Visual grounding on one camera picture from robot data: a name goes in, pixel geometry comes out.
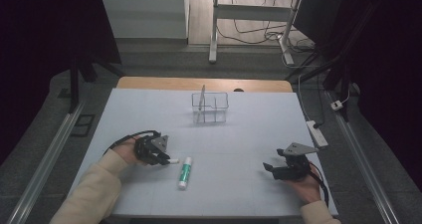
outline wooden floor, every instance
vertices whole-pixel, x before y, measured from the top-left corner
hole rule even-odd
[[[290,7],[292,0],[218,0],[219,4],[241,4],[241,5],[255,5],[255,6],[277,6],[277,7]],[[190,13],[189,13],[189,44],[190,45],[209,45],[211,29],[212,29],[212,14],[213,14],[213,0],[189,0]],[[283,32],[283,26],[286,23],[268,21],[245,21],[245,20],[218,20],[217,26],[226,37],[233,37],[255,46],[279,46],[277,41],[265,41],[265,30],[244,33],[245,31],[266,29],[269,32]],[[239,42],[233,39],[224,38],[218,34],[218,45],[251,45]],[[296,41],[306,38],[299,31],[291,32],[290,39],[293,44]],[[311,45],[312,41],[301,42],[301,45]]]

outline sleeve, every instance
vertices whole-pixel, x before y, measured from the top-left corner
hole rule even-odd
[[[302,217],[307,224],[340,224],[332,218],[323,201],[317,201],[301,208]]]
[[[127,163],[109,150],[84,173],[50,223],[99,223],[108,217],[121,189],[118,175],[126,167]]]

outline white desk leg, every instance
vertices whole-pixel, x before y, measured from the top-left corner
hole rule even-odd
[[[280,47],[282,48],[283,56],[284,56],[284,58],[286,60],[286,64],[288,66],[295,64],[293,62],[292,55],[289,51],[288,38],[289,38],[289,33],[292,29],[293,22],[295,21],[296,13],[298,12],[298,7],[299,7],[300,2],[301,2],[301,0],[296,0],[294,6],[292,7],[292,11],[291,11],[291,14],[289,16],[289,20],[287,21],[287,24],[286,24],[285,33],[279,39]]]
[[[213,15],[212,15],[212,32],[210,43],[210,57],[209,62],[214,64],[217,62],[217,15],[218,15],[218,0],[214,0]]]

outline power strip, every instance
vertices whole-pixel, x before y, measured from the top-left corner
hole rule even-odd
[[[311,135],[316,142],[316,146],[320,149],[324,149],[328,147],[328,143],[326,142],[325,137],[323,137],[319,128],[314,128],[314,124],[316,124],[316,122],[313,120],[307,121],[308,128],[310,129]]]

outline white wall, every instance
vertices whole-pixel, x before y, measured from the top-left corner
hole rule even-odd
[[[188,0],[103,0],[115,38],[188,36]]]

